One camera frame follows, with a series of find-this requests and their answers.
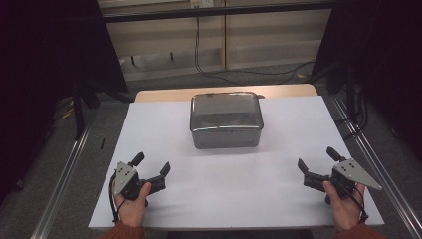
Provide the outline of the black curtain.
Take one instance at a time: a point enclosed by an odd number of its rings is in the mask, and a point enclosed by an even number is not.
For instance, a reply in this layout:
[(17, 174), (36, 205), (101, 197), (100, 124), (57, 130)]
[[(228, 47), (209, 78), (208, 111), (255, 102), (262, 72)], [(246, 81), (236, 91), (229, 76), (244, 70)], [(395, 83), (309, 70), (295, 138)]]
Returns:
[(334, 0), (313, 73), (349, 72), (422, 161), (422, 0)]
[(98, 0), (0, 0), (0, 204), (24, 177), (56, 102), (125, 93)]

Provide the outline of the white wall socket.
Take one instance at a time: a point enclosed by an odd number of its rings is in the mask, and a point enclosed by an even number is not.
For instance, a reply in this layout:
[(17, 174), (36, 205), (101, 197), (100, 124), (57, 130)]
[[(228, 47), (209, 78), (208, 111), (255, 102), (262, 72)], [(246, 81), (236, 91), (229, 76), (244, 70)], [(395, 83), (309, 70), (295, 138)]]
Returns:
[(214, 0), (190, 0), (192, 9), (198, 8), (212, 8), (214, 6)]

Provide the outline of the person's left hand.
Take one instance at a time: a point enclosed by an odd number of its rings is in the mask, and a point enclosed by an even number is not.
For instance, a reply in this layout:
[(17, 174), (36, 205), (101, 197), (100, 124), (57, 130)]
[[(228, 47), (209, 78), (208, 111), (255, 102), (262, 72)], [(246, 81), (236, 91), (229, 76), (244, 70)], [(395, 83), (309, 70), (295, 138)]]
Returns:
[(140, 189), (138, 198), (135, 201), (126, 200), (124, 196), (118, 195), (114, 198), (120, 221), (130, 227), (141, 227), (146, 211), (146, 198), (151, 190), (151, 184), (146, 182)]

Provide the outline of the metal floor rail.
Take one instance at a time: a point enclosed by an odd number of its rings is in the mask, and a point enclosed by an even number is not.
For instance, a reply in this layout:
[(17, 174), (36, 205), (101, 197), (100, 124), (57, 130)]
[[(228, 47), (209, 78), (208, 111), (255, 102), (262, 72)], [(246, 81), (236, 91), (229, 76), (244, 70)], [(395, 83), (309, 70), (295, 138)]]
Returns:
[(345, 102), (339, 96), (333, 96), (332, 101), (337, 111), (341, 115), (341, 118), (345, 120), (345, 124), (352, 134), (353, 140), (357, 143), (373, 173), (376, 175), (377, 179), (380, 181), (380, 184), (383, 186), (383, 190), (393, 204), (408, 232), (413, 239), (422, 239), (422, 223), (417, 213), (408, 203), (402, 192), (399, 190), (387, 172), (385, 166), (381, 162), (380, 157), (376, 154), (360, 127), (351, 119), (348, 119)]
[(92, 123), (88, 122), (74, 142), (59, 180), (56, 183), (53, 193), (50, 196), (30, 239), (48, 239), (48, 235), (64, 199), (64, 194), (69, 186), (76, 164), (80, 159), (91, 129)]

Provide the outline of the grey storage box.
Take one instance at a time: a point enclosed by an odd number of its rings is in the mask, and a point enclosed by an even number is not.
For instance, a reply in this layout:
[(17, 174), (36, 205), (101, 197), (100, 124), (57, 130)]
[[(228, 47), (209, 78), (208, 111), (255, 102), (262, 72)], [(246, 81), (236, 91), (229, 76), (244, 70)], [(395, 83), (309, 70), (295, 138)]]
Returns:
[(262, 130), (229, 130), (192, 132), (194, 145), (198, 149), (256, 147)]

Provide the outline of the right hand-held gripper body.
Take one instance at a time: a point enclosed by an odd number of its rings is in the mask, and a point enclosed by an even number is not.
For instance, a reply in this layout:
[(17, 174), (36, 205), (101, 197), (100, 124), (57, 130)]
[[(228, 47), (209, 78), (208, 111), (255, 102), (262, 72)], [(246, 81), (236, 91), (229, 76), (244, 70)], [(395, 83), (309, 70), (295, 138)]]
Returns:
[(336, 163), (328, 180), (335, 187), (340, 199), (353, 193), (357, 183), (381, 190), (382, 186), (354, 159), (342, 159)]

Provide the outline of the black stand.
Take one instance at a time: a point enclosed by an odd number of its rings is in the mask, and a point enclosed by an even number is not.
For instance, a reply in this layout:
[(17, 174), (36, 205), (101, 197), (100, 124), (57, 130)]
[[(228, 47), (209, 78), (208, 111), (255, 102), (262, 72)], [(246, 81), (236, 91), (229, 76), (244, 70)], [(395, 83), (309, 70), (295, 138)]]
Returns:
[(352, 65), (344, 65), (334, 62), (331, 72), (327, 77), (327, 90), (330, 94), (338, 93), (345, 86), (346, 109), (350, 120), (356, 121), (355, 116), (355, 92), (354, 92), (354, 69)]
[(89, 109), (96, 109), (100, 105), (100, 100), (96, 95), (96, 85), (92, 81), (73, 81), (73, 106), (76, 120), (76, 137), (79, 140), (85, 129), (82, 103)]

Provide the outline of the person's right hand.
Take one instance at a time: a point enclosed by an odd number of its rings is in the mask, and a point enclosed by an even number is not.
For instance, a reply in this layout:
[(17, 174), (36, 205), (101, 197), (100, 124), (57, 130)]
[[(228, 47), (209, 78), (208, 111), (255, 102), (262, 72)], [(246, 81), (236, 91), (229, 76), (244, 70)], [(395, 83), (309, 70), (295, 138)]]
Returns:
[(330, 199), (331, 212), (336, 232), (352, 229), (359, 224), (365, 186), (357, 183), (352, 198), (341, 199), (335, 187), (329, 182), (323, 183), (324, 190)]

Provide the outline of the clear box lid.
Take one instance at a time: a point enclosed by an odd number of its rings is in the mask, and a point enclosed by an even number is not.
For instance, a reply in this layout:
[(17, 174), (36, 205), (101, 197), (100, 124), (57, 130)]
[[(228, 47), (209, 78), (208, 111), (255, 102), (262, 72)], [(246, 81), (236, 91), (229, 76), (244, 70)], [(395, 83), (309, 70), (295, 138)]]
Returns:
[(196, 95), (191, 99), (192, 132), (261, 130), (259, 98), (252, 92)]

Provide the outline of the white table sheet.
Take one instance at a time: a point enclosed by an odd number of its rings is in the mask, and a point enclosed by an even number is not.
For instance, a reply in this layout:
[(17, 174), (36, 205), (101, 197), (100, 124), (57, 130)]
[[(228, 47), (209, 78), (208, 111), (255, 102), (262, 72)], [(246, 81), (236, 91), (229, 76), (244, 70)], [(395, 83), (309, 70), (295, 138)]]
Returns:
[(264, 128), (256, 147), (198, 149), (187, 102), (129, 106), (111, 169), (145, 155), (138, 172), (171, 170), (166, 187), (148, 198), (151, 230), (315, 228), (333, 223), (323, 193), (304, 186), (298, 162), (327, 175), (328, 147), (349, 152), (322, 97), (262, 99)]

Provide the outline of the black horizontal bar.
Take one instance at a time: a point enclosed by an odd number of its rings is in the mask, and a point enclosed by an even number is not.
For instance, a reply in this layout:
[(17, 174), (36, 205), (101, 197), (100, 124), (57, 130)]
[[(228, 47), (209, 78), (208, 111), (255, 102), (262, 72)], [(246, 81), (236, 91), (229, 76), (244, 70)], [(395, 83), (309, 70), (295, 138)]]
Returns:
[(313, 1), (313, 2), (297, 2), (297, 3), (283, 3), (283, 4), (269, 4), (269, 5), (182, 9), (182, 10), (168, 10), (168, 11), (145, 12), (145, 13), (105, 14), (103, 15), (103, 21), (106, 23), (122, 23), (122, 22), (138, 22), (138, 21), (167, 20), (167, 19), (181, 19), (181, 18), (322, 10), (322, 9), (331, 9), (337, 3), (338, 3), (337, 0), (320, 0), (320, 1)]

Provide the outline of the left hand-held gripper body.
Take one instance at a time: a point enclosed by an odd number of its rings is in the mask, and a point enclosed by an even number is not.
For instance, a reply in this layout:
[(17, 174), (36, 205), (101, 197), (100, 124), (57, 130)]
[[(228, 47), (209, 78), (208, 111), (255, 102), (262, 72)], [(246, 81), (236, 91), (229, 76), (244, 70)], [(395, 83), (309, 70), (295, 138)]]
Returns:
[(114, 197), (122, 196), (124, 199), (135, 201), (145, 182), (145, 179), (139, 178), (137, 170), (131, 164), (120, 161), (115, 170), (112, 195)]

